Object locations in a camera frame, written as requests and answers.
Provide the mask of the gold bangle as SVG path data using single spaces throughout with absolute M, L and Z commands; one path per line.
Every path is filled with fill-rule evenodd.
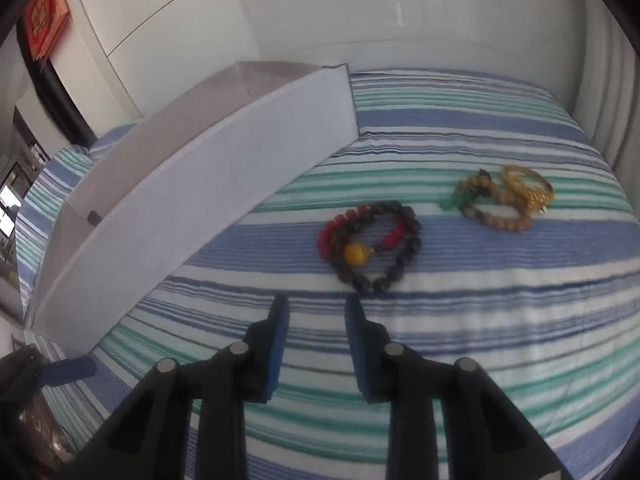
M 501 169 L 501 177 L 506 188 L 532 211 L 546 212 L 554 199 L 552 184 L 533 169 L 506 165 Z

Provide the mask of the white cardboard tray box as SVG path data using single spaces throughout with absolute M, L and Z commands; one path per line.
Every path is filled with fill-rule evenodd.
M 55 220 L 34 331 L 86 353 L 212 238 L 358 128 L 348 69 L 243 62 L 129 130 Z

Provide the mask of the striped blue green bedsheet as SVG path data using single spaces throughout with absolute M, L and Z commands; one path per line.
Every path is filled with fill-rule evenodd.
M 480 363 L 577 479 L 612 471 L 639 420 L 639 222 L 552 94 L 444 70 L 352 75 L 358 139 L 285 185 L 164 278 L 43 397 L 81 448 L 158 360 L 209 358 L 292 318 L 272 399 L 245 410 L 253 479 L 381 479 L 386 405 L 360 394 L 344 324 L 352 278 L 371 320 L 424 358 Z M 554 188 L 546 212 L 501 169 Z M 454 193 L 474 204 L 443 211 Z

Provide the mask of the white wardrobe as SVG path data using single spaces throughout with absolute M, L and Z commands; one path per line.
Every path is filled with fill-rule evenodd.
M 66 0 L 53 67 L 97 136 L 240 61 L 453 68 L 575 103 L 584 0 Z

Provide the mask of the white curtain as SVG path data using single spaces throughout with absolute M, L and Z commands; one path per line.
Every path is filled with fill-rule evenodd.
M 639 57 L 603 0 L 585 0 L 586 50 L 574 109 L 634 208 L 639 207 Z

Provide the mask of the red wall decoration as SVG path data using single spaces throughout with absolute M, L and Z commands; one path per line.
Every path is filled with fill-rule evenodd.
M 23 12 L 23 24 L 30 55 L 46 62 L 70 19 L 66 0 L 30 0 Z

